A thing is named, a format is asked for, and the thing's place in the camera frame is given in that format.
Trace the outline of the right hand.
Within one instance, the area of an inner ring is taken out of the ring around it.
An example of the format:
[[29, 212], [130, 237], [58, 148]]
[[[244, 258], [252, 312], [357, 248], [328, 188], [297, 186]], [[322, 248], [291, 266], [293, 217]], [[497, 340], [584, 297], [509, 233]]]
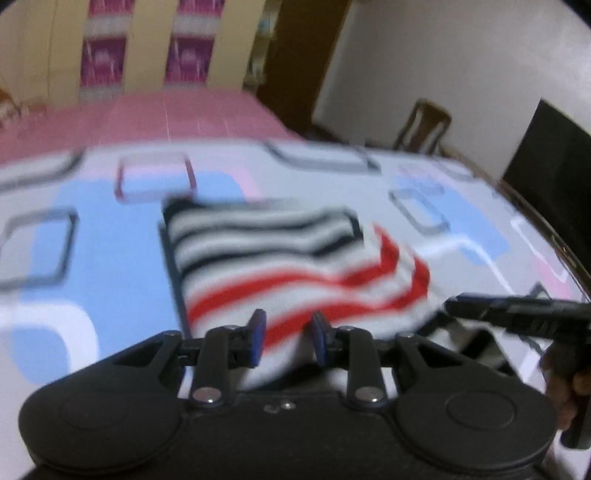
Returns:
[[568, 430], [577, 414], [573, 401], [572, 384], [556, 372], [556, 364], [560, 357], [559, 348], [550, 346], [541, 357], [539, 367], [546, 383], [546, 396], [550, 399], [557, 413], [557, 428]]

